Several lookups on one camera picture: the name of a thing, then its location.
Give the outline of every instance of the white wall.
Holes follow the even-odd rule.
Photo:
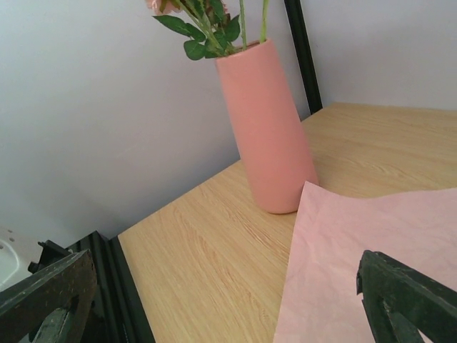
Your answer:
[[[257,39],[261,1],[247,2]],[[238,158],[214,63],[151,15],[142,0],[0,3],[0,225],[111,236]],[[282,1],[269,33],[306,113]]]
[[[456,0],[301,0],[324,105],[457,109]]]

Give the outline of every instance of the pink flower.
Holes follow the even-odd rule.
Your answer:
[[[178,7],[173,5],[173,1],[168,0],[165,5],[165,9],[163,12],[160,11],[160,7],[162,5],[162,1],[164,0],[146,0],[146,4],[148,5],[149,9],[153,9],[156,12],[157,16],[161,16],[164,14],[170,14],[172,11],[174,12],[181,12],[182,10]]]

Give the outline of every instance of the green leaf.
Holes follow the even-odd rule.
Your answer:
[[[219,57],[216,47],[211,43],[209,39],[205,41],[205,50],[205,59],[213,59]]]
[[[216,37],[217,42],[221,45],[221,48],[225,51],[229,43],[227,42],[227,39],[222,31],[216,31],[214,32],[214,37]]]
[[[154,18],[172,31],[187,37],[191,36],[186,23],[180,18],[176,18],[175,16],[154,16]]]
[[[213,53],[212,51],[207,51],[205,53],[205,59],[215,59],[219,57],[217,54]]]
[[[204,15],[206,0],[185,0],[182,2],[183,2],[183,5],[186,5],[186,3],[190,4],[190,8],[192,8],[192,6],[194,6],[195,11],[197,12],[197,14],[200,17],[202,17]]]
[[[198,43],[197,41],[185,41],[184,50],[186,55],[192,61],[198,61],[205,57],[206,48],[203,44]]]
[[[224,29],[227,41],[235,41],[240,37],[241,28],[239,23],[240,16],[236,16],[227,24]]]
[[[206,36],[203,32],[201,32],[199,29],[197,29],[194,25],[187,23],[186,27],[191,34],[191,37],[195,39],[196,41],[205,41]]]
[[[209,5],[213,8],[214,15],[218,23],[221,23],[226,16],[224,11],[224,5],[222,4],[221,0],[209,0]]]

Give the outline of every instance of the pink vase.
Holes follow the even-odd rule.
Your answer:
[[[252,44],[216,66],[255,202],[270,213],[296,211],[305,181],[318,179],[274,43]]]

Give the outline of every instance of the flower stem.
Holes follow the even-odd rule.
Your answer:
[[[217,47],[218,49],[220,50],[223,50],[222,49],[222,46],[219,44],[219,42],[217,41],[216,37],[214,36],[214,33],[213,33],[213,30],[210,27],[207,27],[205,25],[205,21],[203,18],[198,18],[196,16],[194,16],[192,14],[192,12],[194,12],[195,14],[197,14],[197,11],[195,10],[195,7],[193,4],[191,4],[190,2],[187,2],[186,0],[176,0],[176,2],[179,4],[179,6],[186,12],[186,14],[192,19],[192,21],[195,23],[195,25],[197,25],[197,27],[202,30],[202,32],[206,35],[206,37],[208,37],[208,39],[211,41],[211,43]],[[192,11],[189,11],[189,9],[187,8],[187,6],[184,6],[183,3],[186,3],[186,5],[188,5],[190,7],[190,10]]]
[[[248,41],[246,38],[246,15],[244,13],[244,0],[240,0],[241,37],[243,37],[243,50],[246,50]]]
[[[266,40],[266,19],[268,12],[268,3],[270,0],[263,0],[263,10],[262,10],[262,30],[260,33],[260,42],[264,43]]]

